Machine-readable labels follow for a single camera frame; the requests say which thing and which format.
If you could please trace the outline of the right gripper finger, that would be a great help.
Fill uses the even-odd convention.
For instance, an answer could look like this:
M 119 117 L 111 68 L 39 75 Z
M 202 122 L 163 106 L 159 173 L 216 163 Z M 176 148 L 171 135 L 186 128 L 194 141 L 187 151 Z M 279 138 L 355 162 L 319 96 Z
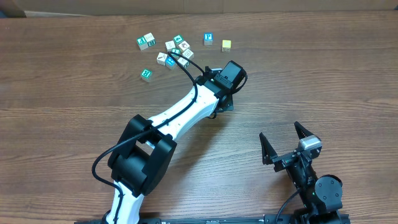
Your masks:
M 259 139 L 262 147 L 262 163 L 266 165 L 273 164 L 274 159 L 278 157 L 277 153 L 263 133 L 259 134 Z
M 303 139 L 309 136 L 312 136 L 313 133 L 307 130 L 304 126 L 302 126 L 298 121 L 294 123 L 295 130 L 299 139 Z

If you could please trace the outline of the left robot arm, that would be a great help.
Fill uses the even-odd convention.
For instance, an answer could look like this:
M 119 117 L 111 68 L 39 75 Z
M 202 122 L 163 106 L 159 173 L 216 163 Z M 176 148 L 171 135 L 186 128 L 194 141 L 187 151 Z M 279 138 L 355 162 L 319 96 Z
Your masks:
M 102 223 L 138 223 L 144 197 L 165 175 L 177 141 L 203 118 L 232 110 L 233 94 L 247 79 L 234 61 L 224 68 L 206 67 L 172 107 L 149 119 L 133 117 L 108 159 L 115 195 Z

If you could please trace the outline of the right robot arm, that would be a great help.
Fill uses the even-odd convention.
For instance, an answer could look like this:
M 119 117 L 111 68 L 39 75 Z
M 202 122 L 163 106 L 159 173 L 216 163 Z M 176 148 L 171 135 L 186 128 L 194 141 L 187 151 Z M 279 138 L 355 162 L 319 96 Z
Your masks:
M 282 204 L 274 222 L 279 223 L 287 204 L 299 196 L 303 208 L 289 216 L 288 223 L 343 223 L 339 209 L 343 207 L 343 184 L 335 175 L 317 177 L 312 167 L 322 150 L 322 140 L 298 121 L 294 123 L 298 146 L 292 152 L 278 155 L 263 133 L 259 134 L 262 163 L 273 165 L 274 171 L 286 170 L 296 191 Z

